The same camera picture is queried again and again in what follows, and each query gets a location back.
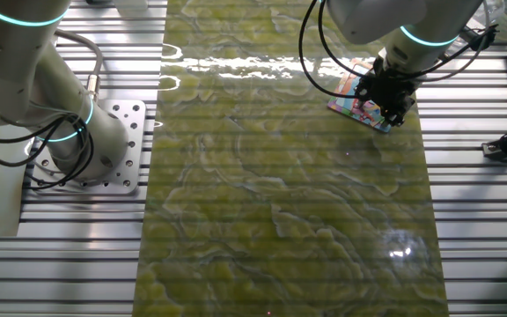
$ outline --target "colorful card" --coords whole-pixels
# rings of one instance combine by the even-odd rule
[[[355,63],[355,68],[353,70],[364,74],[369,69],[371,69],[369,64]],[[343,75],[342,80],[340,80],[340,84],[335,89],[335,92],[354,95],[357,85],[359,85],[359,77],[351,73],[346,73]],[[333,97],[330,102],[328,102],[327,107],[361,123],[370,125],[382,132],[391,130],[390,124],[384,124],[385,118],[380,115],[380,108],[373,101],[367,101],[361,107],[357,105],[358,101],[358,99],[352,98]]]

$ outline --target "black cable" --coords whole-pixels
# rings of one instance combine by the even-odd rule
[[[91,133],[87,129],[87,126],[85,125],[84,122],[80,121],[80,122],[78,122],[78,124],[80,126],[80,129],[85,131],[85,134],[87,135],[87,139],[85,140],[81,133],[77,134],[77,137],[79,138],[79,141],[81,144],[80,146],[83,146],[83,144],[85,144],[85,142],[89,142],[89,149],[90,149],[89,151],[90,152],[89,152],[89,156],[87,157],[87,160],[85,161],[84,165],[81,166],[85,155],[83,153],[81,153],[79,155],[79,157],[77,158],[76,164],[60,180],[49,182],[49,181],[40,180],[40,179],[28,174],[27,177],[29,177],[33,181],[36,181],[39,184],[45,184],[45,185],[44,186],[37,186],[37,187],[26,186],[26,187],[23,187],[23,189],[42,190],[42,189],[53,188],[55,186],[65,183],[67,181],[71,181],[71,180],[75,179],[76,177],[78,177],[79,174],[81,174],[89,166],[89,164],[91,163],[91,161],[93,159],[93,153],[94,153],[94,149],[95,149],[94,143],[93,143],[93,138],[92,138]]]
[[[57,123],[50,130],[50,132],[48,132],[48,135],[44,138],[44,141],[42,142],[42,145],[40,146],[40,148],[33,155],[31,155],[30,157],[28,157],[28,158],[26,158],[26,159],[24,159],[24,160],[22,160],[20,162],[7,162],[7,161],[4,161],[4,160],[0,159],[0,165],[1,166],[7,166],[7,167],[19,167],[19,166],[23,166],[23,165],[26,165],[26,164],[32,162],[34,159],[36,159],[40,155],[40,153],[42,152],[42,150],[44,150],[44,148],[46,147],[46,145],[48,144],[48,142],[52,138],[52,135],[54,135],[54,133],[58,130],[58,128],[60,127],[60,125],[68,117],[69,116],[64,116],[62,119],[59,119],[59,123]]]
[[[28,135],[28,136],[22,136],[22,137],[18,137],[18,138],[14,138],[14,139],[0,139],[0,144],[15,144],[15,143],[30,140],[33,137],[39,136],[39,135],[43,134],[44,132],[52,129],[52,127],[54,127],[58,122],[63,122],[63,118],[58,118],[58,119],[54,120],[52,123],[50,123],[46,127]]]
[[[371,79],[371,80],[380,80],[380,78],[378,77],[369,77],[367,75],[364,75],[364,74],[361,74],[359,72],[356,72],[354,70],[352,70],[350,67],[344,65],[340,60],[338,60],[334,53],[332,53],[331,49],[329,48],[329,46],[327,45],[327,42],[326,42],[326,37],[324,36],[324,31],[323,31],[323,26],[322,26],[322,17],[323,17],[323,13],[324,13],[324,4],[326,3],[326,0],[321,0],[320,2],[320,10],[319,10],[319,16],[318,16],[318,31],[319,31],[319,34],[320,34],[320,41],[322,43],[322,47],[326,50],[328,56],[330,58],[332,58],[332,60],[334,62],[336,62],[340,67],[342,67],[343,69],[347,70],[348,72],[356,75],[356,76],[359,76],[359,77],[362,77],[362,78],[368,78],[368,79]],[[482,39],[482,42],[481,42],[481,48],[484,46],[484,44],[486,44],[486,39],[487,39],[487,36],[489,34],[489,29],[484,29],[485,33],[482,34],[480,36],[480,38],[477,39],[480,40]],[[409,80],[409,79],[416,79],[416,78],[419,78],[419,77],[422,77],[422,76],[425,76],[427,74],[430,74],[432,71],[435,71],[435,70],[438,70],[439,68],[443,67],[444,65],[446,65],[448,62],[454,60],[455,58],[457,58],[458,56],[462,55],[463,53],[465,53],[468,49],[470,49],[472,47],[472,44],[471,43],[467,43],[467,45],[465,47],[463,47],[462,49],[460,49],[457,53],[451,55],[448,59],[446,59],[445,61],[427,69],[427,70],[422,70],[422,71],[418,71],[416,73],[413,73],[413,74],[407,74],[407,75],[404,75],[404,74],[401,74],[401,77],[395,77],[393,79],[397,79],[397,80]],[[468,65],[470,65],[470,63],[472,63],[475,59],[476,59],[476,56],[471,58],[471,61],[469,62]],[[450,78],[450,77],[453,77],[455,75],[457,75],[457,73],[452,73],[452,74],[448,74],[446,76],[443,76],[443,77],[440,77],[440,78],[429,78],[429,79],[422,79],[422,80],[419,80],[419,81],[422,81],[422,82],[435,82],[435,81],[440,81],[440,80],[444,80],[444,79],[447,79],[447,78]]]
[[[308,78],[308,80],[311,82],[311,84],[314,87],[316,87],[318,90],[320,90],[321,92],[328,94],[332,97],[337,97],[337,98],[356,98],[356,96],[354,96],[354,95],[342,95],[340,93],[330,92],[330,91],[326,90],[322,86],[318,85],[318,83],[316,83],[316,81],[314,81],[314,79],[310,76],[310,74],[308,73],[308,70],[306,69],[305,57],[303,55],[303,39],[305,37],[306,24],[308,23],[308,19],[310,18],[310,14],[312,13],[312,9],[314,9],[314,5],[316,5],[317,1],[318,0],[312,0],[312,3],[308,7],[308,11],[306,12],[305,18],[303,19],[303,23],[300,26],[300,35],[298,36],[298,56],[300,57],[300,65],[303,67],[303,72],[305,73],[306,78]]]
[[[103,66],[103,53],[101,52],[101,49],[99,48],[99,46],[97,46],[97,44],[93,43],[92,41],[86,39],[85,37],[83,37],[81,35],[77,35],[75,33],[60,30],[60,29],[57,29],[55,31],[55,34],[57,36],[64,38],[64,39],[67,39],[70,41],[75,41],[80,44],[84,44],[88,48],[90,48],[96,55],[95,68],[93,69],[92,74],[98,75],[101,72],[101,67]]]
[[[335,57],[334,53],[332,53],[332,50],[327,45],[326,37],[324,36],[324,29],[323,29],[323,26],[322,26],[322,16],[324,15],[324,7],[325,7],[324,4],[325,3],[326,3],[326,0],[322,0],[322,2],[320,3],[320,10],[318,12],[318,33],[320,34],[320,41],[322,42],[322,46],[324,47],[324,50],[326,50],[327,55],[330,56],[330,58],[335,63],[337,63],[338,65],[340,65],[340,67],[342,67],[343,69],[345,69],[348,72],[352,73],[353,75],[359,76],[361,78],[367,78],[367,79],[371,79],[371,80],[376,80],[377,79],[376,77],[367,76],[367,75],[359,73],[359,72],[357,72],[355,70],[352,70],[350,67],[348,67],[348,66],[344,65],[342,62],[340,62],[340,60],[338,60],[337,57]]]
[[[481,48],[486,44],[486,40],[487,40],[488,35],[490,34],[490,32],[491,32],[492,29],[494,29],[494,26],[491,26],[489,29],[486,29],[485,32],[482,35],[480,35],[480,37],[477,39],[477,40],[482,39],[482,41],[481,41]],[[443,62],[438,63],[435,66],[432,66],[431,68],[428,68],[427,70],[421,70],[421,71],[418,71],[418,72],[413,73],[413,74],[403,75],[403,77],[401,79],[403,79],[403,80],[409,80],[409,79],[415,79],[415,78],[418,78],[418,77],[421,77],[421,76],[428,75],[431,72],[433,72],[435,70],[438,70],[439,68],[445,66],[448,62],[450,62],[450,61],[454,60],[455,58],[459,57],[460,55],[462,55],[463,53],[465,53],[468,49],[470,49],[472,46],[473,46],[472,43],[467,43],[462,49],[460,49],[455,54],[453,54],[450,57],[448,57]],[[470,63],[472,63],[474,61],[474,59],[475,59],[475,57],[472,57],[468,64],[470,65]],[[449,77],[453,77],[455,75],[457,75],[457,74],[456,73],[452,73],[452,74],[448,74],[448,75],[446,75],[444,77],[432,78],[430,80],[423,80],[423,82],[439,81],[439,80],[447,79]]]

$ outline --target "metal base plate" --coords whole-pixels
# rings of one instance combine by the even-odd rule
[[[100,100],[99,106],[116,115],[127,129],[129,144],[121,163],[104,177],[88,182],[68,181],[63,186],[36,191],[39,195],[131,195],[138,187],[140,158],[146,106],[140,100]],[[39,165],[48,170],[58,170],[48,150],[44,150],[36,159]],[[59,181],[63,174],[51,174],[35,166],[33,176],[44,181]]]

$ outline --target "green mat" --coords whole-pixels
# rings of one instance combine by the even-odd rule
[[[169,1],[134,316],[447,316],[417,113],[385,135],[328,110],[308,5]],[[305,50],[333,90],[315,15]]]

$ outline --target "black cable bundle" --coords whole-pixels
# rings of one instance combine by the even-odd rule
[[[304,36],[305,36],[305,29],[306,29],[306,25],[308,24],[308,19],[310,18],[312,10],[314,9],[314,6],[316,5],[317,1],[318,0],[312,0],[312,3],[308,7],[308,11],[305,14],[305,18],[303,19],[303,23],[302,23],[302,25],[300,27],[300,34],[298,36],[298,55],[300,57],[300,64],[301,64],[301,66],[303,68],[303,72],[305,73],[305,75],[308,78],[308,80],[312,83],[312,85],[314,85],[314,87],[316,87],[318,90],[320,90],[323,93],[326,93],[326,94],[328,94],[330,96],[337,97],[337,98],[356,98],[356,96],[353,96],[353,95],[342,95],[340,93],[330,92],[329,90],[323,88],[318,83],[316,83],[316,81],[311,77],[311,75],[309,74],[308,70],[306,69],[305,57],[304,57],[304,54],[303,54],[303,39],[304,39]],[[340,62],[340,60],[337,59],[337,57],[334,56],[334,54],[332,53],[332,50],[329,48],[329,46],[326,43],[326,38],[324,36],[324,31],[323,31],[323,26],[322,26],[322,16],[323,16],[323,13],[324,13],[324,6],[325,6],[325,4],[326,4],[326,0],[321,0],[320,1],[320,10],[319,10],[319,16],[318,16],[318,31],[319,31],[320,41],[322,43],[322,47],[326,50],[328,56],[335,63],[337,63],[339,66],[341,66],[343,69],[345,69],[346,71],[350,72],[351,74],[354,74],[354,75],[362,77],[362,78],[368,78],[370,80],[381,80],[380,78],[369,77],[367,75],[364,75],[364,74],[361,74],[359,72],[356,72],[356,71],[352,70],[350,67],[344,65],[342,62]],[[460,72],[462,72],[463,70],[465,70],[471,63],[473,63],[474,60],[478,57],[479,53],[482,51],[482,48],[486,47],[486,44],[488,44],[488,42],[489,42],[489,40],[488,40],[489,35],[493,36],[494,33],[496,32],[496,26],[490,26],[490,27],[484,29],[484,31],[485,32],[483,34],[479,35],[478,38],[474,39],[474,41],[472,41],[472,43],[469,43],[469,44],[465,45],[465,47],[463,47],[457,53],[451,55],[450,57],[448,57],[446,60],[442,61],[441,63],[438,63],[435,66],[433,66],[433,67],[431,67],[431,68],[429,68],[427,70],[422,70],[422,71],[419,71],[419,72],[416,72],[416,73],[413,73],[413,74],[400,74],[399,77],[395,77],[395,78],[392,78],[392,79],[394,79],[394,80],[405,80],[405,81],[413,79],[415,81],[425,83],[425,82],[436,82],[436,81],[444,80],[444,79],[447,79],[447,78],[450,78],[450,77],[453,77],[453,76],[459,74]],[[477,50],[476,54],[469,60],[469,62],[467,62],[467,64],[465,64],[461,69],[456,70],[456,71],[454,71],[451,74],[448,74],[448,75],[445,75],[445,76],[442,76],[442,77],[438,77],[438,78],[419,78],[419,77],[425,76],[427,74],[430,74],[434,70],[438,70],[442,66],[446,65],[448,62],[454,60],[455,58],[457,58],[460,55],[462,55],[463,53],[465,53],[473,45],[479,46],[480,48]]]

